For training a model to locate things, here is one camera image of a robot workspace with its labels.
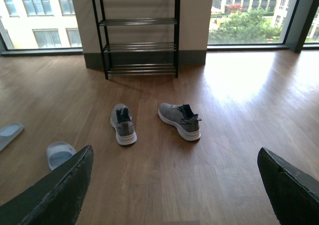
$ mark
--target floor-to-ceiling window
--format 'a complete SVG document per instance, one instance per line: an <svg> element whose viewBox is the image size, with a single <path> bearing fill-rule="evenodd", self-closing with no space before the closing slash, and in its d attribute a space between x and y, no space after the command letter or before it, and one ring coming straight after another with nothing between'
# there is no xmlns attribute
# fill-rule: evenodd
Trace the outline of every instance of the floor-to-ceiling window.
<svg viewBox="0 0 319 225"><path fill-rule="evenodd" d="M81 47L72 0L0 0L8 50Z"/></svg>
<svg viewBox="0 0 319 225"><path fill-rule="evenodd" d="M319 43L319 7L308 32L306 43Z"/></svg>
<svg viewBox="0 0 319 225"><path fill-rule="evenodd" d="M282 43L292 0L213 0L208 45Z"/></svg>

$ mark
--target white slipper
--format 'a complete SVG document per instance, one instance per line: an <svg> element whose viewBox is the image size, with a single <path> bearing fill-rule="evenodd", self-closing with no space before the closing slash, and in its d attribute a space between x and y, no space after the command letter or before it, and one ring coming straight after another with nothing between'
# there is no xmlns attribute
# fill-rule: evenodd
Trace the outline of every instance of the white slipper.
<svg viewBox="0 0 319 225"><path fill-rule="evenodd" d="M0 151L13 141L21 131L23 131L23 125L21 123L9 124L0 129Z"/></svg>
<svg viewBox="0 0 319 225"><path fill-rule="evenodd" d="M72 145L65 142L54 142L46 149L46 156L51 170L63 164L76 153Z"/></svg>

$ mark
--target black metal shoe rack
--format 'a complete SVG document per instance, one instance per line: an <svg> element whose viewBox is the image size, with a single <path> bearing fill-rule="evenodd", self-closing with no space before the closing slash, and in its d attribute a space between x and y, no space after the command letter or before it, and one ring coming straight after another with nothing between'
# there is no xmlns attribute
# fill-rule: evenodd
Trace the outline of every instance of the black metal shoe rack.
<svg viewBox="0 0 319 225"><path fill-rule="evenodd" d="M95 21L98 31L102 62L105 78L108 76L130 75L175 75L178 77L178 50L179 50L179 14L180 0L175 0L174 18L128 18L107 19L105 15L104 0L99 0L100 14L97 13L96 0L92 0ZM132 42L112 44L109 41L108 27L131 25L174 25L173 42ZM103 45L101 28L104 29L106 43ZM142 63L142 64L118 64L112 63L112 54L119 52L171 52L171 63Z"/></svg>

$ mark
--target shoe rack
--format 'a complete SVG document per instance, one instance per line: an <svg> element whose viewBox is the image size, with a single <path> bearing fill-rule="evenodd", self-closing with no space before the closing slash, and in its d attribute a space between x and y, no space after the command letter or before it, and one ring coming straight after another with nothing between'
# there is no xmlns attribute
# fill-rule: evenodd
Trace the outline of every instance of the shoe rack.
<svg viewBox="0 0 319 225"><path fill-rule="evenodd" d="M106 16L108 0L92 0L95 22L98 32L102 63L105 78L109 76L142 76L142 75L175 75L178 77L178 51L179 51L179 14L180 0L174 0L174 16L166 18L116 18L109 19ZM173 25L173 39L168 42L130 42L113 43L109 39L109 28L116 26L146 25ZM114 63L113 56L117 53L161 53L169 55L172 60L168 63L152 61L151 63Z"/></svg>

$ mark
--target baseboard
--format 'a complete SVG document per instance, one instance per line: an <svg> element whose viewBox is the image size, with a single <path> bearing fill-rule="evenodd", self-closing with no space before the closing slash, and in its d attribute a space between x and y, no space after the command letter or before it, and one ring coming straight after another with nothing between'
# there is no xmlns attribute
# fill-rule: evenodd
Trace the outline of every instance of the baseboard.
<svg viewBox="0 0 319 225"><path fill-rule="evenodd" d="M206 50L179 51L179 66L204 65ZM101 53L84 53L87 68L103 68ZM109 63L109 54L105 54L106 63ZM172 52L130 52L114 53L111 56L113 64L141 64L141 63L172 63Z"/></svg>

